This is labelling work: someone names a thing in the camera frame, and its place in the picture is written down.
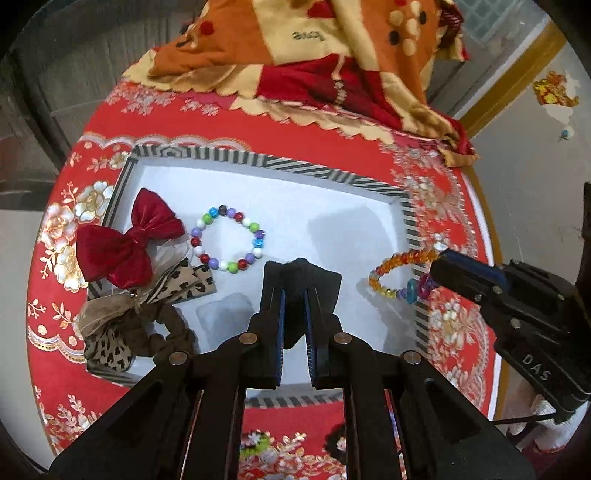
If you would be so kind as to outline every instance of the hair bow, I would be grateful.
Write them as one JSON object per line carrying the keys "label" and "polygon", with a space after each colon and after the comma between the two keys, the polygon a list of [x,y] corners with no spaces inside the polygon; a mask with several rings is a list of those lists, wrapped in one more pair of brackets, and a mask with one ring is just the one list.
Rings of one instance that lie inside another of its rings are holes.
{"label": "hair bow", "polygon": [[183,223],[163,199],[144,188],[135,198],[131,224],[125,233],[100,225],[78,230],[76,257],[86,281],[106,278],[119,288],[147,285],[152,280],[148,242],[184,234]]}

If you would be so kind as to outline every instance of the black cable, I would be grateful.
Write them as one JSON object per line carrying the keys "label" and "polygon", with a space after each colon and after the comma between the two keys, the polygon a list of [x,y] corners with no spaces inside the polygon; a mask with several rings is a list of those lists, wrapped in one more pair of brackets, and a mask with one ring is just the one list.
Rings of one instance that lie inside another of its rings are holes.
{"label": "black cable", "polygon": [[493,420],[493,425],[506,425],[511,423],[529,423],[531,421],[552,420],[556,418],[556,412],[547,413],[545,415],[532,415],[530,417],[517,417],[514,419]]}

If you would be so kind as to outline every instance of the colorful bead bracelet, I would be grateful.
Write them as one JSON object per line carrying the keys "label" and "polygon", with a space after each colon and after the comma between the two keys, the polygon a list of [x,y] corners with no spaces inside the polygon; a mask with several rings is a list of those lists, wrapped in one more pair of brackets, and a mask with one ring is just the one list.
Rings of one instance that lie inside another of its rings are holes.
{"label": "colorful bead bracelet", "polygon": [[[240,223],[243,227],[248,228],[255,235],[252,241],[252,251],[244,255],[244,258],[241,258],[238,262],[227,262],[212,258],[205,253],[201,245],[201,237],[206,226],[211,225],[220,215],[234,219],[236,223]],[[209,268],[212,270],[219,268],[222,271],[228,270],[230,273],[237,273],[238,270],[246,270],[248,265],[252,265],[257,258],[262,257],[264,238],[265,231],[261,230],[258,223],[252,222],[250,219],[244,217],[242,212],[237,212],[234,208],[227,208],[225,205],[220,205],[217,208],[211,207],[205,215],[197,220],[197,226],[191,230],[191,245],[193,246],[193,251],[199,257],[199,260],[201,260],[201,263],[209,265]]]}
{"label": "colorful bead bracelet", "polygon": [[384,260],[375,270],[372,270],[368,279],[369,286],[384,297],[388,297],[389,299],[404,299],[409,304],[415,303],[418,299],[427,300],[431,291],[438,286],[428,273],[421,275],[419,280],[411,278],[407,286],[399,290],[384,287],[380,284],[379,278],[400,265],[432,262],[438,256],[439,252],[430,248],[423,248],[422,250],[410,249],[408,252],[395,254],[391,258]]}

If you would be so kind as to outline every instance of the metal bolt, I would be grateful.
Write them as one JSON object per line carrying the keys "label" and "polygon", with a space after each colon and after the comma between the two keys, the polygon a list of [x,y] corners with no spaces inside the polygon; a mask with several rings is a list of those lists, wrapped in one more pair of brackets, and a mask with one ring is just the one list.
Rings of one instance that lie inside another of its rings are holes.
{"label": "metal bolt", "polygon": [[240,335],[240,343],[243,345],[252,345],[253,343],[256,343],[257,340],[258,337],[256,336],[256,333],[244,332],[242,335]]}
{"label": "metal bolt", "polygon": [[402,354],[402,358],[404,358],[404,361],[408,364],[418,365],[421,363],[422,357],[420,353],[415,352],[414,350],[407,350]]}
{"label": "metal bolt", "polygon": [[187,361],[187,354],[185,352],[181,352],[180,350],[177,352],[173,352],[168,356],[168,361],[171,365],[182,365]]}
{"label": "metal bolt", "polygon": [[351,341],[353,341],[353,337],[345,332],[335,333],[333,338],[335,339],[335,342],[339,343],[340,345],[348,345],[351,343]]}

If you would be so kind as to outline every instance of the sticker on wall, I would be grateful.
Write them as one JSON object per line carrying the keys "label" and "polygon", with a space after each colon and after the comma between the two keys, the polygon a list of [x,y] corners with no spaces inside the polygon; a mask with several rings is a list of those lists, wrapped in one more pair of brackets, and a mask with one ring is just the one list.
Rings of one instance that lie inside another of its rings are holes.
{"label": "sticker on wall", "polygon": [[536,80],[533,84],[538,103],[542,105],[546,113],[563,124],[560,138],[568,140],[573,138],[574,129],[569,125],[573,107],[579,104],[576,90],[581,84],[570,76],[550,71],[545,78]]}

